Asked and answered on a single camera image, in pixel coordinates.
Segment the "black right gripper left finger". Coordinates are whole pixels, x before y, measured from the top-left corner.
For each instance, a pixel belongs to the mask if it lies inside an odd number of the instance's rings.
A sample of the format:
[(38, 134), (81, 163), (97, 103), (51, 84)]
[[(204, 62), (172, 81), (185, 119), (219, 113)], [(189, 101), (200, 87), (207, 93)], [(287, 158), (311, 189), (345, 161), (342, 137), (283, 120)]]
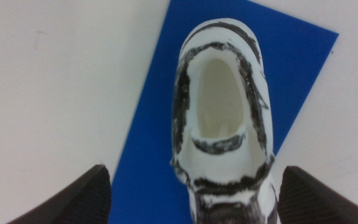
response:
[(111, 183), (106, 166), (98, 164), (41, 205), (12, 220), (21, 223), (107, 224)]

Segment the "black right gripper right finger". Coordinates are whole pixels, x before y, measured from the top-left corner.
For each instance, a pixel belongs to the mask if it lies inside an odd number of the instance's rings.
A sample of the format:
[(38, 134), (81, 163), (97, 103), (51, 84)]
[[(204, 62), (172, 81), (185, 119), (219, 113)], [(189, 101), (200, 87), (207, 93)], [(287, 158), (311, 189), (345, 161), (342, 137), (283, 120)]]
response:
[(297, 166), (283, 172), (278, 214), (282, 223), (358, 224), (358, 205)]

